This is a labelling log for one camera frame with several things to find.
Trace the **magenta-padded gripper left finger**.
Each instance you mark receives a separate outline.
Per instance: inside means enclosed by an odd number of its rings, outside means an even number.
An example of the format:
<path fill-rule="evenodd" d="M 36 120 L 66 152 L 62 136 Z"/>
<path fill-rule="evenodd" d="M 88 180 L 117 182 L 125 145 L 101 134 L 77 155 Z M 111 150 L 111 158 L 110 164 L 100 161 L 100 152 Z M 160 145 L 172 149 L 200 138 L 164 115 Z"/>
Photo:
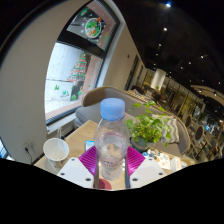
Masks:
<path fill-rule="evenodd" d="M 78 158 L 71 157 L 58 176 L 84 188 L 97 188 L 99 168 L 96 148 L 92 146 Z"/>

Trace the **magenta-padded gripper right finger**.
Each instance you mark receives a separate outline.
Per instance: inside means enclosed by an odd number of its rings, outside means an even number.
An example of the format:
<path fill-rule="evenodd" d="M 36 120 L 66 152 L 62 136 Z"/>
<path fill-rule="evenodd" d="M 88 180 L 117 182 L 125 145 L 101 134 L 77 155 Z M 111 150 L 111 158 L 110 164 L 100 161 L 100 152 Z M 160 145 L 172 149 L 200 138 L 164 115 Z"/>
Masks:
<path fill-rule="evenodd" d="M 137 150 L 128 147 L 125 159 L 125 186 L 140 188 L 166 176 L 154 158 L 145 158 Z"/>

